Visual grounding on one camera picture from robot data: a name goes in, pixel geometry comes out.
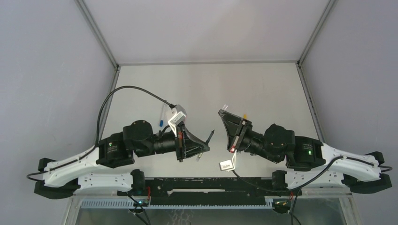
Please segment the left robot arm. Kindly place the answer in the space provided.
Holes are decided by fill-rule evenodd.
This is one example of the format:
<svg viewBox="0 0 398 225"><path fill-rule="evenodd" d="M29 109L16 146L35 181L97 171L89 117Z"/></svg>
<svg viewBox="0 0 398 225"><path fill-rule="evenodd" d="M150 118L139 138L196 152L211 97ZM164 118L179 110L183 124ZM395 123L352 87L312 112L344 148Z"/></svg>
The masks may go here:
<svg viewBox="0 0 398 225"><path fill-rule="evenodd" d="M107 191L142 195L148 190L144 172L104 174L106 169L132 165L134 157L174 152L179 162L210 150L210 138L203 141L181 122L176 132L153 133L152 125L137 120L122 132L100 140L89 150L65 160L42 158L38 164L41 180L35 182L34 193L48 199L69 198L77 193Z"/></svg>

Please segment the black gel pen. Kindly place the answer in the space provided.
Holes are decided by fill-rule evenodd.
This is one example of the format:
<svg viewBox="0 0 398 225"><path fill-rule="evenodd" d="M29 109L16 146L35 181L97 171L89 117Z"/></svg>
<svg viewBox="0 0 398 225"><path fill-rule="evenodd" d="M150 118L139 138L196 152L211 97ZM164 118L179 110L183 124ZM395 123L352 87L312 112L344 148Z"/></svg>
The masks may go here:
<svg viewBox="0 0 398 225"><path fill-rule="evenodd" d="M210 142L210 140L211 140L211 138L213 137L213 135L214 135L214 132L215 132L215 130L212 130L211 131L211 133L210 133L210 135L209 135L209 137L207 138L207 140L205 141L205 144L206 145L208 145L209 144L209 142ZM203 152L201 152L201 153L199 153L198 155L197 155L197 158L196 158L196 161L198 162L201 158L202 158L202 156L203 156Z"/></svg>

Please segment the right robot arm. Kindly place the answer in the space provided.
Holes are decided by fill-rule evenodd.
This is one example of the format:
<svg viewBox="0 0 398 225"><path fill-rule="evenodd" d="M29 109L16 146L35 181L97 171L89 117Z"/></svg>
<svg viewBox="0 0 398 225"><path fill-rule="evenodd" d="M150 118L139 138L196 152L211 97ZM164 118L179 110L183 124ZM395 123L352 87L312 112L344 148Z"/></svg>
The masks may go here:
<svg viewBox="0 0 398 225"><path fill-rule="evenodd" d="M338 150L320 140L296 136L292 130L272 124L263 134L252 123L226 110L218 112L227 132L227 150L285 162L285 170L272 172L268 192L284 195L304 187L349 188L357 194L373 194L391 188L381 152L358 155Z"/></svg>

